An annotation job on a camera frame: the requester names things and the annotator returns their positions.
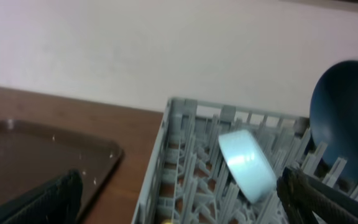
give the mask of dish rack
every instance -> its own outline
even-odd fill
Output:
[[[288,223],[276,191],[250,204],[232,179],[218,136],[239,129],[254,135],[277,177],[286,166],[313,176],[326,148],[322,143],[305,155],[311,141],[307,118],[172,98],[132,223]],[[336,187],[345,164],[345,159],[338,158],[323,182]],[[358,186],[350,194],[358,198]]]

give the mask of brown tray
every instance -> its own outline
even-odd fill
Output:
[[[113,141],[25,121],[0,121],[0,205],[78,169],[83,180],[80,217],[122,154]]]

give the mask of table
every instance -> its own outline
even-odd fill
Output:
[[[116,141],[124,158],[84,223],[130,223],[162,113],[0,88],[0,120],[23,119]]]

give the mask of brown table surface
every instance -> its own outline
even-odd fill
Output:
[[[130,223],[162,113],[0,88],[0,120],[13,118],[114,140],[125,156],[84,223]]]

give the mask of wall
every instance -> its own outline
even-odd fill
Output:
[[[0,0],[0,86],[151,110],[169,96],[308,116],[358,58],[358,5],[296,0]]]

